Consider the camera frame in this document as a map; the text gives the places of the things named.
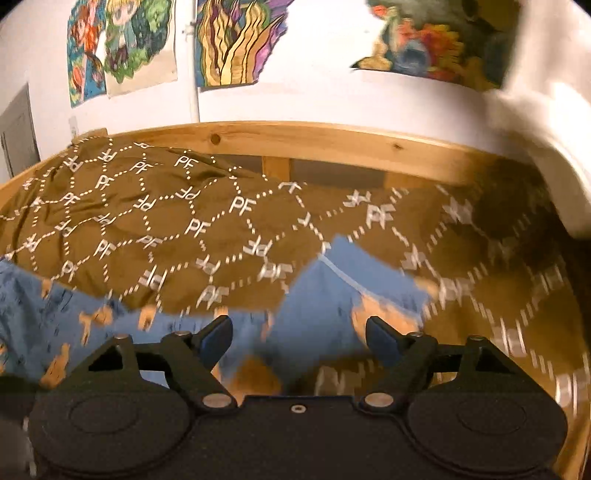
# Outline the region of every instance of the anime drawing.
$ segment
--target anime drawing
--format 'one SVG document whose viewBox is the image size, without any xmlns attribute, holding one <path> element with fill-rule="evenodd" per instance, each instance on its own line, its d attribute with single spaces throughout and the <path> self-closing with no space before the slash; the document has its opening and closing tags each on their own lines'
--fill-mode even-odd
<svg viewBox="0 0 591 480">
<path fill-rule="evenodd" d="M 198 0 L 195 74 L 200 87 L 255 83 L 286 32 L 293 0 Z"/>
<path fill-rule="evenodd" d="M 173 6 L 174 0 L 107 0 L 105 72 L 117 83 L 133 79 L 174 41 Z"/>
<path fill-rule="evenodd" d="M 96 57 L 100 33 L 105 29 L 105 0 L 79 0 L 68 20 L 68 77 L 70 104 L 104 95 L 105 73 Z"/>
<path fill-rule="evenodd" d="M 500 0 L 367 0 L 384 26 L 372 54 L 352 67 L 484 91 L 500 87 L 519 7 Z"/>
</svg>

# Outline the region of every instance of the white fabric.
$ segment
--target white fabric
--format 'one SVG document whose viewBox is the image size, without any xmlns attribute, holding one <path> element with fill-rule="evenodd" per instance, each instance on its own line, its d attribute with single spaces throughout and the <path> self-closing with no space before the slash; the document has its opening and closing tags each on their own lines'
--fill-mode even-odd
<svg viewBox="0 0 591 480">
<path fill-rule="evenodd" d="M 575 238 L 591 238 L 591 17 L 572 0 L 521 0 L 494 126 L 516 132 Z"/>
</svg>

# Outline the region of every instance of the door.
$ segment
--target door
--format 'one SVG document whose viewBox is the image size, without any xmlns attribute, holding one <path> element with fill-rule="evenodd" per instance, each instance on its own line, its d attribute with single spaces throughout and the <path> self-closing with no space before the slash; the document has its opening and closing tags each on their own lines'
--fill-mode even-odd
<svg viewBox="0 0 591 480">
<path fill-rule="evenodd" d="M 40 160 L 28 85 L 0 115 L 0 143 L 10 177 L 18 175 Z"/>
</svg>

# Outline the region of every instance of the anime poster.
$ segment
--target anime poster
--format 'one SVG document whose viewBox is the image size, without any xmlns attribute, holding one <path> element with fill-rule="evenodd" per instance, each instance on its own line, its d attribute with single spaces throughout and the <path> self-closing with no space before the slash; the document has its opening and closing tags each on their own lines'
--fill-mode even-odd
<svg viewBox="0 0 591 480">
<path fill-rule="evenodd" d="M 352 65 L 484 91 L 500 87 L 519 16 L 514 0 L 367 0 L 384 26 Z"/>
<path fill-rule="evenodd" d="M 293 0 L 198 0 L 195 35 L 197 86 L 249 85 L 258 80 L 286 32 Z"/>
<path fill-rule="evenodd" d="M 109 96 L 177 79 L 174 0 L 106 0 Z"/>
<path fill-rule="evenodd" d="M 70 104 L 80 105 L 105 90 L 105 72 L 96 57 L 105 29 L 106 0 L 78 0 L 68 20 L 67 55 Z"/>
</svg>

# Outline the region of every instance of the screw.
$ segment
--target screw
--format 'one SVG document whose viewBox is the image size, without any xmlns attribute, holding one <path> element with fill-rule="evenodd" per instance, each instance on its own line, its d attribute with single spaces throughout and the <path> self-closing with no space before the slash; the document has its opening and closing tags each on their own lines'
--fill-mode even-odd
<svg viewBox="0 0 591 480">
<path fill-rule="evenodd" d="M 306 407 L 304 405 L 292 405 L 291 411 L 293 413 L 304 413 L 306 411 Z"/>
<path fill-rule="evenodd" d="M 366 395 L 364 400 L 367 405 L 375 408 L 389 407 L 394 403 L 394 397 L 392 395 L 381 392 L 370 393 L 369 395 Z"/>
<path fill-rule="evenodd" d="M 203 405 L 209 408 L 226 408 L 232 404 L 232 397 L 225 393 L 210 393 L 203 397 Z"/>
</svg>

